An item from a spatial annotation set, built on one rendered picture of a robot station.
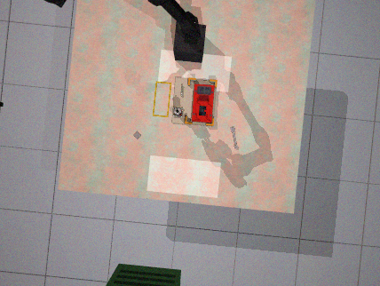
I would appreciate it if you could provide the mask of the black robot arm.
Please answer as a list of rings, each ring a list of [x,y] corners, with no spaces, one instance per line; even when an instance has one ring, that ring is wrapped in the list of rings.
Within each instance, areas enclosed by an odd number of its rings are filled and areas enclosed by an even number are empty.
[[[67,0],[44,0],[51,4],[62,7]],[[176,0],[147,0],[155,6],[161,6],[177,22],[178,30],[185,36],[185,43],[197,44],[201,36],[197,17],[191,12],[185,12]]]

